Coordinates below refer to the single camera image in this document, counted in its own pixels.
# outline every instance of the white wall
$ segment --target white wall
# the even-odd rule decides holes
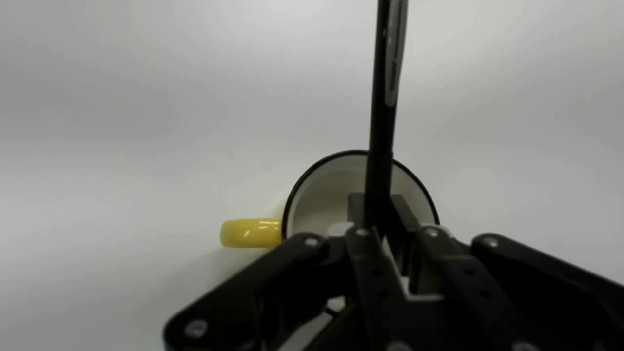
[[[459,239],[624,284],[624,3],[409,5],[397,159]],[[372,0],[1,0],[0,348],[161,350],[313,161],[366,141]]]

